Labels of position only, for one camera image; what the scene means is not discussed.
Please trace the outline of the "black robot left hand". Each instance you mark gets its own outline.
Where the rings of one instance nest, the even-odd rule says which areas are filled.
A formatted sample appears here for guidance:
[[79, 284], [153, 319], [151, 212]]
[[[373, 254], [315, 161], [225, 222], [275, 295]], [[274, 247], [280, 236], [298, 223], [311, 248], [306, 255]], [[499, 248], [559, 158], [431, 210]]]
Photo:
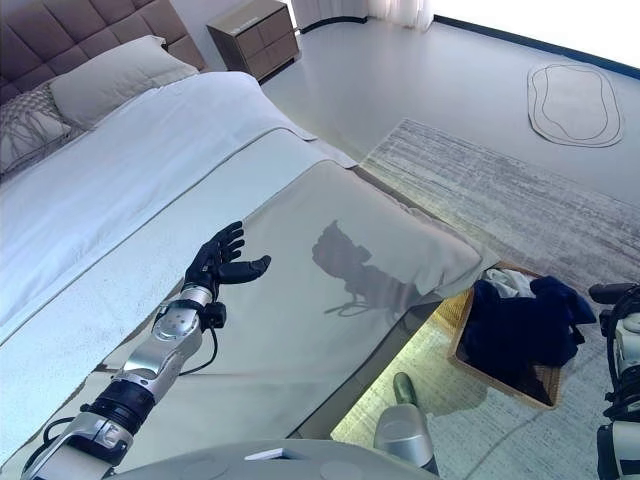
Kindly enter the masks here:
[[204, 243], [185, 272], [182, 291], [201, 287], [216, 299], [221, 285], [249, 283], [264, 275], [271, 263], [269, 255], [239, 261], [245, 245], [243, 236], [243, 223], [236, 221]]

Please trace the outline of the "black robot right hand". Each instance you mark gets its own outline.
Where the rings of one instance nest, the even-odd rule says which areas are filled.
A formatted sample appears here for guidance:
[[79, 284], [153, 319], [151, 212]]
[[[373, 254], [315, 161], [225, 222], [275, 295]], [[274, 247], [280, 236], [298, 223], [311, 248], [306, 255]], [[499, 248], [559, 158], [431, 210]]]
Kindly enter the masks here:
[[607, 343], [610, 374], [614, 380], [639, 365], [639, 285], [596, 284], [588, 290], [597, 304], [608, 306], [599, 314]]

